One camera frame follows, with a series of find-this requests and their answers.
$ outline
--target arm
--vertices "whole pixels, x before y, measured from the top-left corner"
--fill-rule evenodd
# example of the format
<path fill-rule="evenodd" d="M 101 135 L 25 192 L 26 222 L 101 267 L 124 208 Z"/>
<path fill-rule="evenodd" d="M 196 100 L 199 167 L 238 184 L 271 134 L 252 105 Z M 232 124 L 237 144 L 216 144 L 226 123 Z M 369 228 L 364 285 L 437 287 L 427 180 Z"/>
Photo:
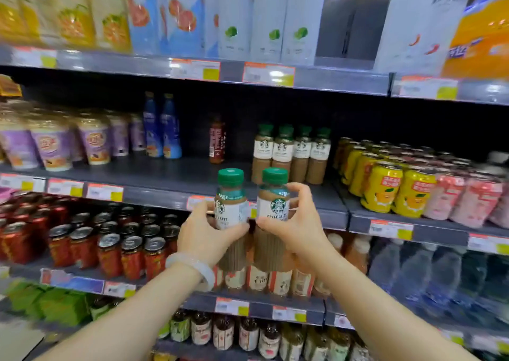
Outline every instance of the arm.
<path fill-rule="evenodd" d="M 197 205 L 182 229 L 178 251 L 214 266 L 249 224 L 216 230 L 207 222 L 207 203 Z M 159 330 L 201 281 L 193 267 L 174 263 L 98 321 L 37 358 L 37 361 L 140 361 Z"/>
<path fill-rule="evenodd" d="M 295 215 L 289 221 L 260 218 L 257 224 L 309 263 L 376 357 L 382 361 L 477 360 L 338 254 L 323 232 L 309 187 L 296 183 L 288 187 L 299 193 Z"/>

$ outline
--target bracelet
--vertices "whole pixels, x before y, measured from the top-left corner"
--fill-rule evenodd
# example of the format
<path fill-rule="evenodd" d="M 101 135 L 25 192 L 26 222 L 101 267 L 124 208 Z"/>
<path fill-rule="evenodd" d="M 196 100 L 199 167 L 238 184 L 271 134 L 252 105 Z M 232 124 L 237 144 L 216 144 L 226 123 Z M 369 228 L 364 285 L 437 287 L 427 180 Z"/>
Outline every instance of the bracelet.
<path fill-rule="evenodd" d="M 204 279 L 200 282 L 200 284 L 196 288 L 198 291 L 212 290 L 212 288 L 214 287 L 216 277 L 214 275 L 214 272 L 211 270 L 209 266 L 199 261 L 198 259 L 189 256 L 188 254 L 174 253 L 168 256 L 168 258 L 166 259 L 165 264 L 166 268 L 169 268 L 169 266 L 175 262 L 181 262 L 186 265 L 189 265 L 194 269 L 198 270 L 198 272 L 203 276 Z"/>

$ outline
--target pink can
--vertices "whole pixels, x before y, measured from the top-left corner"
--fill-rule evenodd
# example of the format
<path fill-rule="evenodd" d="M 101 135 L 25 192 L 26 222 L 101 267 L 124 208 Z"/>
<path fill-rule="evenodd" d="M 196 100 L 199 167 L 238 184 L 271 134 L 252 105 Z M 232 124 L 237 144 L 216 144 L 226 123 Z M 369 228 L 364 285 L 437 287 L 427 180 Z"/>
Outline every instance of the pink can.
<path fill-rule="evenodd" d="M 450 219 L 470 228 L 481 228 L 497 205 L 502 189 L 499 178 L 472 173 Z"/>
<path fill-rule="evenodd" d="M 437 184 L 431 190 L 423 215 L 435 220 L 446 220 L 453 210 L 458 197 L 465 188 L 466 175 L 438 168 Z"/>
<path fill-rule="evenodd" d="M 491 215 L 488 218 L 489 221 L 492 221 L 496 225 L 499 225 L 503 228 L 509 229 L 509 182 L 506 181 L 504 183 L 504 190 L 502 192 L 502 196 L 498 201 L 496 208 L 493 210 Z"/>

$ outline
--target yellow can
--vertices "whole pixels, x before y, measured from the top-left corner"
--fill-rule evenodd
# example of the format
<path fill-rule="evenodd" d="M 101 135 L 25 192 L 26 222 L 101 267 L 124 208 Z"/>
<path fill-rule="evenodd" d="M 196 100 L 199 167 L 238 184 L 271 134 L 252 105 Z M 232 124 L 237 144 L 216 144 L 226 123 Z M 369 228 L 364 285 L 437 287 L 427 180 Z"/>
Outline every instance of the yellow can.
<path fill-rule="evenodd" d="M 373 165 L 360 203 L 370 211 L 387 213 L 394 201 L 403 177 L 397 164 L 381 161 Z"/>
<path fill-rule="evenodd" d="M 360 155 L 359 160 L 357 161 L 357 166 L 353 172 L 352 181 L 348 187 L 348 192 L 354 196 L 362 196 L 365 181 L 367 181 L 370 177 L 371 169 L 378 161 L 383 161 L 383 158 L 375 153 L 364 152 Z"/>
<path fill-rule="evenodd" d="M 334 161 L 332 163 L 332 167 L 334 169 L 339 169 L 341 166 L 341 158 L 343 156 L 343 153 L 345 151 L 345 147 L 352 141 L 349 137 L 341 137 L 340 140 L 337 142 L 337 148 L 336 153 L 334 155 Z"/>
<path fill-rule="evenodd" d="M 341 183 L 350 185 L 352 181 L 353 172 L 355 171 L 355 166 L 357 165 L 357 160 L 360 155 L 366 151 L 365 146 L 355 145 L 352 148 L 352 151 L 348 153 L 348 157 L 345 160 L 345 164 L 343 164 L 343 176 L 341 177 Z"/>
<path fill-rule="evenodd" d="M 352 152 L 352 149 L 354 146 L 361 146 L 360 142 L 359 141 L 350 141 L 345 146 L 343 154 L 341 155 L 341 160 L 340 160 L 340 175 L 341 176 L 343 176 L 343 173 L 345 173 L 344 169 L 345 169 L 345 165 L 347 162 L 348 154 L 350 154 L 350 152 Z"/>
<path fill-rule="evenodd" d="M 420 217 L 437 180 L 430 166 L 412 166 L 403 176 L 403 183 L 391 209 L 398 215 Z"/>

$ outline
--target juice carton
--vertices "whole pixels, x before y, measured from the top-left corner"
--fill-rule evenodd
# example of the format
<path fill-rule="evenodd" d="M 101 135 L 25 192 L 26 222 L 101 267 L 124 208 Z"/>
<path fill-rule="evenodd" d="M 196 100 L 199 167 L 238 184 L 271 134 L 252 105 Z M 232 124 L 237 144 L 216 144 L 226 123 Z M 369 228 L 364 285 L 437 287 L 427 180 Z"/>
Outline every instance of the juice carton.
<path fill-rule="evenodd" d="M 131 51 L 126 0 L 92 0 L 96 39 L 99 47 Z"/>
<path fill-rule="evenodd" d="M 252 28 L 253 0 L 220 0 L 220 58 L 246 60 Z"/>
<path fill-rule="evenodd" d="M 251 60 L 279 63 L 287 0 L 254 0 Z"/>
<path fill-rule="evenodd" d="M 0 0 L 0 37 L 8 42 L 26 42 L 27 34 L 18 0 Z"/>
<path fill-rule="evenodd" d="M 220 0 L 205 0 L 205 56 L 219 57 L 218 29 L 220 26 Z"/>
<path fill-rule="evenodd" d="M 136 54 L 161 53 L 166 41 L 165 14 L 160 0 L 127 0 L 131 44 Z"/>
<path fill-rule="evenodd" d="M 391 0 L 374 70 L 440 74 L 466 3 L 467 0 Z"/>
<path fill-rule="evenodd" d="M 95 30 L 88 0 L 52 0 L 60 37 L 70 46 L 95 47 Z"/>
<path fill-rule="evenodd" d="M 203 56 L 203 0 L 166 0 L 168 2 L 168 48 L 172 55 Z"/>
<path fill-rule="evenodd" d="M 29 35 L 35 42 L 55 45 L 60 42 L 51 0 L 20 0 Z"/>
<path fill-rule="evenodd" d="M 288 0 L 281 62 L 315 63 L 324 0 Z"/>

